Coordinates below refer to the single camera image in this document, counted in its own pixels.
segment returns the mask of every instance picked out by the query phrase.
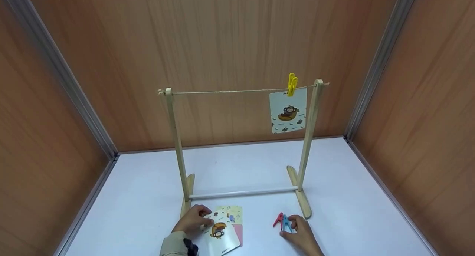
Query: metal frame edge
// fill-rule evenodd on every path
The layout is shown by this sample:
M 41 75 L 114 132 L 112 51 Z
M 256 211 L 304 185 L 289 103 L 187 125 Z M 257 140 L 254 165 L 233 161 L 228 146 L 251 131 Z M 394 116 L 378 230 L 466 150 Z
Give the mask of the metal frame edge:
M 100 191 L 102 190 L 102 187 L 107 181 L 107 178 L 109 177 L 110 173 L 114 169 L 114 166 L 117 163 L 118 159 L 119 159 L 119 156 L 115 156 L 112 160 L 109 161 L 109 163 L 107 163 L 104 171 L 97 179 L 97 182 L 95 183 L 94 187 L 90 191 L 88 197 L 86 198 L 84 204 L 82 205 L 78 214 L 74 218 L 73 222 L 71 223 L 71 226 L 69 227 L 68 231 L 66 232 L 63 239 L 59 243 L 58 248 L 54 252 L 53 256 L 66 255 L 66 252 L 68 252 L 69 247 L 73 243 L 73 240 L 76 237 L 76 234 L 78 234 L 78 231 L 81 228 L 81 225 L 83 224 L 84 220 L 88 216 L 89 211 L 91 210 L 95 200 L 97 199 L 97 196 L 99 195 Z
M 64 88 L 102 150 L 104 150 L 110 160 L 113 159 L 117 154 L 117 148 L 31 1 L 5 0 L 5 2 L 10 6 L 32 43 L 37 47 L 40 56 L 50 66 L 54 74 L 53 76 Z
M 391 201 L 391 203 L 394 205 L 394 207 L 398 210 L 398 212 L 402 215 L 402 217 L 405 219 L 407 224 L 411 227 L 411 229 L 415 232 L 417 237 L 421 240 L 421 242 L 426 246 L 426 249 L 431 253 L 433 256 L 439 256 L 437 251 L 433 248 L 433 246 L 429 243 L 429 241 L 426 239 L 424 234 L 419 230 L 419 228 L 416 226 L 414 221 L 409 217 L 409 215 L 406 213 L 404 208 L 399 204 L 397 199 L 394 197 L 394 195 L 391 193 L 389 188 L 384 184 L 384 182 L 381 180 L 381 178 L 377 175 L 377 173 L 373 170 L 371 167 L 370 163 L 366 160 L 366 158 L 361 154 L 361 152 L 358 150 L 358 148 L 353 144 L 352 141 L 348 141 L 346 139 L 346 142 L 348 143 L 348 146 L 350 146 L 351 150 L 355 155 L 358 157 L 358 159 L 363 163 L 365 166 L 366 170 L 370 175 L 373 177 L 374 181 L 378 184 L 378 186 L 383 190 L 383 192 L 386 194 L 387 198 Z
M 350 141 L 353 140 L 353 137 L 360 126 L 363 115 L 366 112 L 371 97 L 378 85 L 396 43 L 397 37 L 399 36 L 413 3 L 414 0 L 396 0 L 396 3 L 394 4 L 394 8 L 389 20 L 387 21 L 380 44 L 378 45 L 373 57 L 373 61 L 371 62 L 363 86 L 361 87 L 360 94 L 356 100 L 345 133 L 343 134 Z

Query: blue clothespin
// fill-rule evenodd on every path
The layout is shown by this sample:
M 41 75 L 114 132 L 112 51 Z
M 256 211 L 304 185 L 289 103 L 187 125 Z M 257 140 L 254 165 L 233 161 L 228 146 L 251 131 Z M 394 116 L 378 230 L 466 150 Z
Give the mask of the blue clothespin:
M 289 227 L 289 232 L 293 233 L 292 227 L 290 227 L 289 219 L 287 215 L 284 214 L 284 218 L 282 218 L 282 231 L 285 231 L 285 226 Z

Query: wood grain wall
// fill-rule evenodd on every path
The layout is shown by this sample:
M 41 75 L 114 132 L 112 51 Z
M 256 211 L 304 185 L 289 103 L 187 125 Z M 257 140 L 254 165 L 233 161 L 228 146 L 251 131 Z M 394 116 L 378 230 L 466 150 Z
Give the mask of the wood grain wall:
M 0 255 L 52 255 L 107 163 L 0 0 Z
M 416 0 L 355 144 L 440 255 L 475 255 L 475 0 Z
M 119 151 L 173 147 L 163 97 L 321 78 L 316 135 L 340 135 L 395 0 L 32 0 Z M 268 93 L 177 96 L 183 145 L 273 135 Z

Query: pink card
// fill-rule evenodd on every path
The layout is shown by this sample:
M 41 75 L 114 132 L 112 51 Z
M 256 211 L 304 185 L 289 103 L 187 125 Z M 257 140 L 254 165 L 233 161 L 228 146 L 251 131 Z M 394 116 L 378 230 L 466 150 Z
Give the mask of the pink card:
M 242 224 L 233 224 L 234 231 L 236 231 L 237 237 L 239 239 L 239 242 L 241 242 L 242 246 Z

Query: hand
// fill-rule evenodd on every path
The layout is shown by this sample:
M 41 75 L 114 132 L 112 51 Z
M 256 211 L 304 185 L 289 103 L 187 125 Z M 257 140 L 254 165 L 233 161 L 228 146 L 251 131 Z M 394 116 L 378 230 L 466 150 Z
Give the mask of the hand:
M 204 205 L 194 205 L 191 209 L 183 215 L 171 232 L 183 231 L 190 234 L 202 224 L 213 224 L 212 219 L 203 218 L 203 216 L 211 213 L 211 210 Z
M 280 231 L 280 236 L 297 246 L 307 256 L 323 256 L 308 222 L 299 215 L 290 215 L 288 219 L 292 222 L 290 227 L 297 233 Z

